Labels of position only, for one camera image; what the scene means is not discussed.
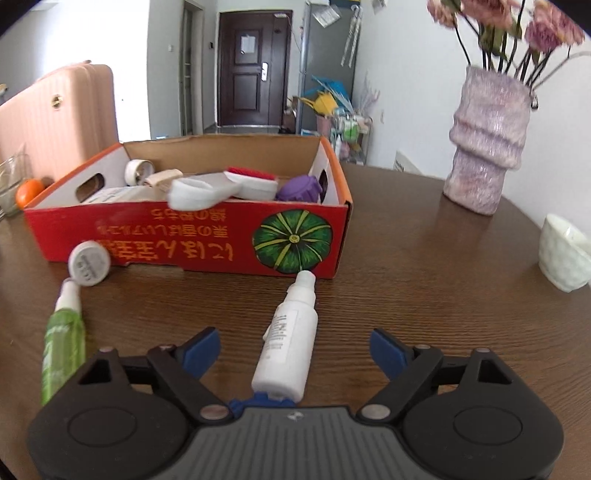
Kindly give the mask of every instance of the artificial flower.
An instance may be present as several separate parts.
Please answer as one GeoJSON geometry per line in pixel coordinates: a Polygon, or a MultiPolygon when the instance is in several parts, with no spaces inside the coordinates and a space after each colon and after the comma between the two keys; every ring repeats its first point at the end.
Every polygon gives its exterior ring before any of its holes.
{"type": "Polygon", "coordinates": [[[532,21],[525,30],[525,40],[533,50],[548,53],[562,45],[553,25],[546,19],[532,21]]]}
{"type": "Polygon", "coordinates": [[[546,0],[535,0],[534,22],[545,21],[554,28],[554,32],[561,43],[569,47],[581,45],[585,40],[585,33],[563,11],[546,0]]]}
{"type": "Polygon", "coordinates": [[[447,28],[456,27],[456,14],[449,7],[443,5],[441,0],[428,0],[427,10],[429,10],[436,23],[447,28]]]}
{"type": "Polygon", "coordinates": [[[462,12],[478,23],[509,30],[513,25],[511,8],[521,5],[514,0],[462,0],[462,12]]]}

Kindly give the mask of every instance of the round table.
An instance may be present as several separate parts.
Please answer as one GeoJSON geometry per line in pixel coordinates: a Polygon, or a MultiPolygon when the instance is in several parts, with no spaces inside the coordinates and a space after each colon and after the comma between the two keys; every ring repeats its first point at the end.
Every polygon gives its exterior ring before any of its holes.
{"type": "MultiPolygon", "coordinates": [[[[488,346],[558,415],[566,446],[553,480],[591,478],[591,290],[553,287],[537,266],[540,230],[503,200],[464,210],[427,177],[345,166],[355,202],[339,271],[317,282],[319,327],[302,405],[353,411],[386,383],[372,362],[375,327],[451,355],[488,346]]],[[[38,475],[25,446],[40,408],[41,356],[64,264],[43,260],[22,216],[0,222],[0,456],[38,475]]],[[[290,278],[113,268],[82,294],[87,350],[143,355],[216,326],[222,353],[203,377],[223,400],[247,398],[264,333],[290,278]]]]}

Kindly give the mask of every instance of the suitcase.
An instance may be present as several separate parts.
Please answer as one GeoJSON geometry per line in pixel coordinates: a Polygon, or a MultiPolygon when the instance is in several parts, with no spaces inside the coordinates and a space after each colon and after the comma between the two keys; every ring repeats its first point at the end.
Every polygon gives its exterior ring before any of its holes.
{"type": "Polygon", "coordinates": [[[118,141],[107,65],[60,68],[0,105],[0,161],[23,151],[38,179],[58,180],[118,141]]]}

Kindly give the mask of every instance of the blue gripper pad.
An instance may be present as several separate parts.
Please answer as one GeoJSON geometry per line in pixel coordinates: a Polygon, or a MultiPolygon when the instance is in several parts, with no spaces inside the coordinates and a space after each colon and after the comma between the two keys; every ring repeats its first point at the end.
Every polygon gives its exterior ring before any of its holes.
{"type": "Polygon", "coordinates": [[[203,333],[203,336],[198,336],[182,345],[183,354],[181,358],[177,358],[183,370],[197,379],[212,367],[222,349],[217,329],[206,329],[203,333]]]}
{"type": "Polygon", "coordinates": [[[406,352],[380,331],[369,336],[369,354],[389,380],[393,380],[408,366],[406,352]]]}

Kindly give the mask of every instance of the ceramic cup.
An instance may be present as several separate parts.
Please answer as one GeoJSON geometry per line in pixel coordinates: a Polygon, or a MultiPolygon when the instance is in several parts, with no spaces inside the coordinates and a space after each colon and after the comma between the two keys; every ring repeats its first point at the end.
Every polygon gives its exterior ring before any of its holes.
{"type": "Polygon", "coordinates": [[[557,288],[571,292],[591,281],[591,240],[553,213],[540,238],[540,269],[557,288]]]}

